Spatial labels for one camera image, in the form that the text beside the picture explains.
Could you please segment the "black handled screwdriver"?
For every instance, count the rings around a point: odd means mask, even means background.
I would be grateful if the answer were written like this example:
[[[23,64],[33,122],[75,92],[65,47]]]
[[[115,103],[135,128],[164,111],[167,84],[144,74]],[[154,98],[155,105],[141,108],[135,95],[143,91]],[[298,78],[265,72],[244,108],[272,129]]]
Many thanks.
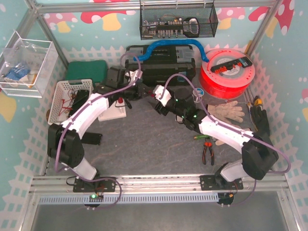
[[[129,109],[132,109],[132,105],[130,104],[130,102],[126,101],[126,106],[129,108]]]

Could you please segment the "white peg fixture base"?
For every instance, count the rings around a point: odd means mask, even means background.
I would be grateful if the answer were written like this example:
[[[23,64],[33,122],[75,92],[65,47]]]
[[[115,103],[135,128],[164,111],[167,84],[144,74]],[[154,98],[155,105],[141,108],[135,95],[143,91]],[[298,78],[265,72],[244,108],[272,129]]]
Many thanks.
[[[115,101],[106,111],[98,116],[100,122],[126,117],[125,102]]]

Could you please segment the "black rectangular plate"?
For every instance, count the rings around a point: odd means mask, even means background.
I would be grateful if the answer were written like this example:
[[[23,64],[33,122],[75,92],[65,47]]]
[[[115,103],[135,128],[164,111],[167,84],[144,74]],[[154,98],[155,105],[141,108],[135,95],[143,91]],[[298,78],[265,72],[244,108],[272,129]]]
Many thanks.
[[[81,139],[81,142],[83,144],[101,145],[102,137],[103,135],[100,133],[85,132]]]

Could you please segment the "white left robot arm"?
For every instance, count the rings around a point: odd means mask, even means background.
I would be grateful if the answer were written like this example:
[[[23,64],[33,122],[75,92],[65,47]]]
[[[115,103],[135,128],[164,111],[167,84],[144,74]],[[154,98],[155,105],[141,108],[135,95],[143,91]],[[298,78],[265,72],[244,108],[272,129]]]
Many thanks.
[[[108,110],[119,98],[136,98],[142,70],[135,71],[113,66],[107,78],[97,85],[86,101],[67,120],[53,123],[48,129],[48,149],[50,158],[55,160],[56,172],[72,170],[80,179],[96,182],[97,169],[85,158],[82,139],[98,116]]]

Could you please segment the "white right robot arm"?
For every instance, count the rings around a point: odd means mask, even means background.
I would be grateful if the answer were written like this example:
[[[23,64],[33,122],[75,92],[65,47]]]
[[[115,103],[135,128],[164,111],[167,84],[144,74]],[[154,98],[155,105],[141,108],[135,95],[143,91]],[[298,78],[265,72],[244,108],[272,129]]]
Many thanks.
[[[171,112],[182,118],[189,130],[222,141],[242,155],[240,160],[226,163],[219,169],[218,175],[225,181],[232,182],[246,176],[262,180],[278,160],[277,152],[267,147],[270,143],[267,133],[242,130],[213,115],[207,115],[204,110],[196,107],[187,89],[173,92],[158,85],[153,94],[158,100],[155,110],[159,114],[167,115]]]

